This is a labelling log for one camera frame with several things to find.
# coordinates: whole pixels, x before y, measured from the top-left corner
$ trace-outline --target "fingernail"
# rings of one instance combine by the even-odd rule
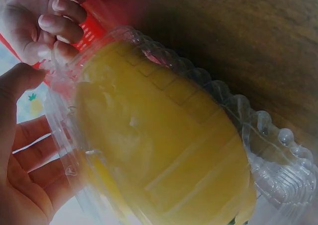
[[[64,42],[64,43],[67,43],[67,44],[70,44],[71,42],[68,40],[68,39],[66,39],[66,38],[64,38],[64,37],[62,37],[62,36],[57,36],[57,39],[59,40],[59,41],[62,41],[62,42]]]
[[[38,56],[42,59],[45,58],[50,53],[51,53],[51,50],[47,45],[41,45],[38,49]]]
[[[54,19],[50,15],[41,15],[38,22],[42,27],[50,27],[54,24]]]
[[[61,0],[56,0],[55,2],[53,2],[53,10],[59,10],[59,11],[62,11],[62,10],[66,10],[66,4],[64,1],[61,1]]]

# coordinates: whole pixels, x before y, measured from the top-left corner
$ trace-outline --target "plastic lid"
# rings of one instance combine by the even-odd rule
[[[291,130],[130,27],[55,66],[46,115],[97,223],[289,225],[316,194]]]

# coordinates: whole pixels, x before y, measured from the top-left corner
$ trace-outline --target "clear plastic container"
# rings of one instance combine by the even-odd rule
[[[289,129],[130,27],[53,65],[46,115],[96,224],[292,225],[316,194]]]

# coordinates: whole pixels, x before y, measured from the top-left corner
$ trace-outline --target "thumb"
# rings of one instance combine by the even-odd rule
[[[5,93],[6,97],[16,102],[26,90],[39,86],[45,75],[45,70],[36,70],[24,63],[17,64],[0,76],[0,100]]]
[[[29,32],[17,30],[12,36],[14,36],[11,41],[12,47],[24,63],[34,65],[43,59],[50,59],[52,46],[33,41]]]
[[[0,180],[6,173],[16,126],[16,102],[28,89],[36,88],[46,72],[20,63],[0,76]]]

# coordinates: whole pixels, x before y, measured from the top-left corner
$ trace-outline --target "yellow food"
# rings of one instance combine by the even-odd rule
[[[133,44],[116,42],[86,62],[75,102],[79,128],[98,151],[87,156],[91,182],[123,220],[249,219],[256,191],[241,139],[196,84],[150,62]]]

